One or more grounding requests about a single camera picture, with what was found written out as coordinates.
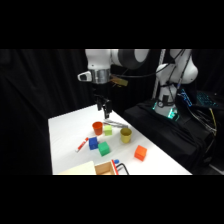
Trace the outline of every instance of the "blue block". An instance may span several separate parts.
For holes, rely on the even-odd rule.
[[[116,160],[114,160],[114,163],[115,163],[115,164],[119,164],[120,161],[119,161],[118,159],[116,159]]]
[[[97,138],[90,138],[89,139],[89,148],[90,148],[90,150],[98,149]]]

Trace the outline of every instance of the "red marker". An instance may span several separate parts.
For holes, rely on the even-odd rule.
[[[86,138],[85,141],[75,151],[78,152],[88,141],[89,141],[89,138]]]

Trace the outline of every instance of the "white table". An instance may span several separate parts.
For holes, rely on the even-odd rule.
[[[97,165],[112,159],[124,163],[130,175],[191,175],[115,112],[110,115],[110,119],[129,125],[133,132],[131,142],[123,144],[120,140],[121,129],[114,127],[112,136],[103,134],[98,137],[100,143],[108,143],[110,154],[101,157],[98,149],[89,149],[89,143],[86,143],[80,152],[75,152],[86,137],[95,137],[92,124],[96,121],[102,122],[103,119],[103,111],[99,112],[97,106],[91,106],[49,120],[54,175],[89,161]],[[138,145],[148,149],[144,162],[134,157]],[[119,174],[125,174],[124,170],[119,171]]]

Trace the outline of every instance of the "red block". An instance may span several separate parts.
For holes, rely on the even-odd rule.
[[[144,161],[146,153],[147,153],[147,149],[139,145],[135,151],[135,158],[141,161]]]

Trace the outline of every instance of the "small cube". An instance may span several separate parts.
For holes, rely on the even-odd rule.
[[[106,136],[112,135],[112,126],[111,125],[104,126],[104,133]]]
[[[141,161],[144,161],[146,153],[147,153],[147,149],[139,145],[137,150],[135,151],[135,158]]]
[[[106,142],[98,145],[101,156],[105,156],[110,153],[110,148]]]
[[[90,138],[89,139],[89,148],[90,148],[90,150],[98,149],[97,138]]]

